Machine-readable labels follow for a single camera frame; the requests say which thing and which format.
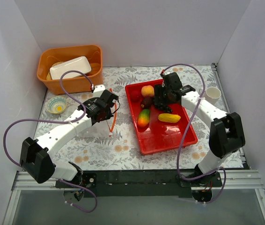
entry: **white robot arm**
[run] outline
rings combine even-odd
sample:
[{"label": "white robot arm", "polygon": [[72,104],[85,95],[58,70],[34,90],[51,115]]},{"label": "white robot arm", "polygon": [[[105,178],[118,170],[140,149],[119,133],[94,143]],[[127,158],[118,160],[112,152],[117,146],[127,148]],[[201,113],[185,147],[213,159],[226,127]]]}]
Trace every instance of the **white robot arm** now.
[{"label": "white robot arm", "polygon": [[[181,106],[195,111],[199,93],[190,85],[183,86],[177,73],[164,75],[162,85],[155,86],[154,104],[158,109],[171,112],[168,106],[181,103]],[[195,173],[202,175],[218,168],[225,159],[245,145],[241,117],[233,112],[222,111],[202,99],[196,115],[210,128],[210,150],[204,159],[195,167]]]},{"label": "white robot arm", "polygon": [[118,101],[118,96],[106,90],[103,85],[95,87],[93,98],[83,104],[87,111],[83,118],[71,123],[83,115],[82,107],[72,113],[63,124],[50,132],[32,140],[30,137],[22,143],[20,165],[38,182],[43,183],[49,178],[64,179],[80,184],[82,170],[72,162],[53,160],[58,151],[81,131],[96,122],[107,120],[113,116],[111,108]]},{"label": "white robot arm", "polygon": [[[196,91],[191,91],[186,93],[185,96],[181,97],[182,107],[194,111],[196,103],[199,100],[199,93]],[[218,109],[217,107],[210,104],[208,101],[202,99],[196,115],[210,128],[211,123],[214,119],[225,118],[227,112]],[[211,150],[208,151],[203,160],[198,164],[198,167],[202,173],[207,173],[217,167],[219,167],[227,157],[229,157],[232,152],[226,154],[224,157],[219,158],[213,154]]]}]

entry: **glass panel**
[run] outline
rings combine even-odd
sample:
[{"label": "glass panel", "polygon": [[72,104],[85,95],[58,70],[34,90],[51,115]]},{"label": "glass panel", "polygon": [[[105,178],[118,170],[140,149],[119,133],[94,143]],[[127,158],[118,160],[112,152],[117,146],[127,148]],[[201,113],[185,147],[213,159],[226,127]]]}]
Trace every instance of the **glass panel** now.
[{"label": "glass panel", "polygon": [[[85,198],[79,205],[90,209],[94,202]],[[209,205],[181,201],[175,196],[99,197],[92,213],[65,204],[63,191],[22,191],[13,224],[263,225],[265,221],[252,189],[224,190]]]}]

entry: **red fruit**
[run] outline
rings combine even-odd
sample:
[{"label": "red fruit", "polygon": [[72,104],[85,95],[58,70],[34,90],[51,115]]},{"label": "red fruit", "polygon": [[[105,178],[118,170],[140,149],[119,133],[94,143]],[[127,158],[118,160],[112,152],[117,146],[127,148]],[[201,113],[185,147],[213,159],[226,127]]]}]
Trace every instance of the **red fruit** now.
[{"label": "red fruit", "polygon": [[140,91],[137,91],[137,90],[133,90],[131,93],[130,93],[130,97],[131,97],[131,100],[133,102],[137,102],[139,101],[139,99],[141,98],[141,92]]}]

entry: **white plate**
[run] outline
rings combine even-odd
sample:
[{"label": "white plate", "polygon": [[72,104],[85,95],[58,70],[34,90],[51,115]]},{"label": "white plate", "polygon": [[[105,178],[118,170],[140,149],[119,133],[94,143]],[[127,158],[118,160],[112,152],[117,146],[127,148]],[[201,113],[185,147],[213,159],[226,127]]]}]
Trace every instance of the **white plate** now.
[{"label": "white plate", "polygon": [[[85,56],[78,57],[76,59],[63,62],[50,68],[50,74],[53,80],[58,80],[61,76],[69,70],[78,70],[84,74],[91,72],[92,68]],[[79,73],[69,73],[64,76],[63,79],[74,78],[81,76]]]}]

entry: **cable connector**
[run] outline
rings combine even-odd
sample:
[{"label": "cable connector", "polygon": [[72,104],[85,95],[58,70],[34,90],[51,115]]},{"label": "cable connector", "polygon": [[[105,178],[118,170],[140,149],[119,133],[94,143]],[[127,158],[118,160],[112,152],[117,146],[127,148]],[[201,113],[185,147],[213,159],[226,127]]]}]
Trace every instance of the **cable connector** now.
[{"label": "cable connector", "polygon": [[164,72],[165,72],[165,70],[163,69],[163,70],[161,71],[161,73],[160,73],[160,76],[161,76],[161,77],[164,76]]},{"label": "cable connector", "polygon": [[91,85],[91,92],[93,93],[95,90],[94,84]]}]

